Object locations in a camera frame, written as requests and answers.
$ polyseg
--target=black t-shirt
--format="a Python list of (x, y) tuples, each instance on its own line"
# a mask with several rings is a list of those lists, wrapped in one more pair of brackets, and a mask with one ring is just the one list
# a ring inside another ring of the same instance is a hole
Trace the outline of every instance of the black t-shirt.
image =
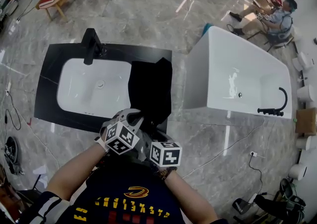
[(20, 223), (184, 223), (176, 198), (142, 165), (98, 169), (86, 184), (72, 206), (44, 192)]

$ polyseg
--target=red helmet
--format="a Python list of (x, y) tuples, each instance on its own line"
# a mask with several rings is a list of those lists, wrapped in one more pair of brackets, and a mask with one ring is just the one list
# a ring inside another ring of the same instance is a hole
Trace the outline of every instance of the red helmet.
[(271, 0), (271, 2), (273, 3), (273, 5), (280, 7), (283, 5), (282, 0)]

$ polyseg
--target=shoe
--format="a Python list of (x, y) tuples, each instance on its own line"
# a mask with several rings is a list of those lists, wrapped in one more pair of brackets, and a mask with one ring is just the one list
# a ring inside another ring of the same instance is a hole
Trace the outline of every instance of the shoe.
[(237, 36), (244, 36), (244, 33), (242, 32), (242, 28), (234, 28), (231, 32)]
[(230, 16), (235, 18), (237, 21), (241, 22), (242, 18), (237, 13), (229, 12)]

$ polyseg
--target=fiducial marker cube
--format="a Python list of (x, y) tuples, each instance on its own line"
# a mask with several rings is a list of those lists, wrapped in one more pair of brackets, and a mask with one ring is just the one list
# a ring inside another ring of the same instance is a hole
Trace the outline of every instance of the fiducial marker cube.
[(139, 139), (120, 121), (107, 127), (106, 145), (119, 155), (133, 149)]
[(160, 167), (180, 165), (182, 147), (177, 142), (152, 142), (150, 160)]

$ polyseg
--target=black bathtub faucet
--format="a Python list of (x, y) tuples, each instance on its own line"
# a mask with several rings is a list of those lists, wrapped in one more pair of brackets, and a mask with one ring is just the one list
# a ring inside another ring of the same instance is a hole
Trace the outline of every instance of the black bathtub faucet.
[(281, 112), (281, 111), (287, 105), (287, 93), (281, 87), (279, 87), (278, 89), (281, 90), (284, 93), (284, 95), (285, 95), (285, 103), (284, 103), (284, 105), (281, 108), (279, 108), (279, 109), (258, 109), (258, 113), (263, 112), (264, 115), (268, 114), (268, 115), (276, 115), (276, 116), (283, 116), (284, 115), (284, 112)]

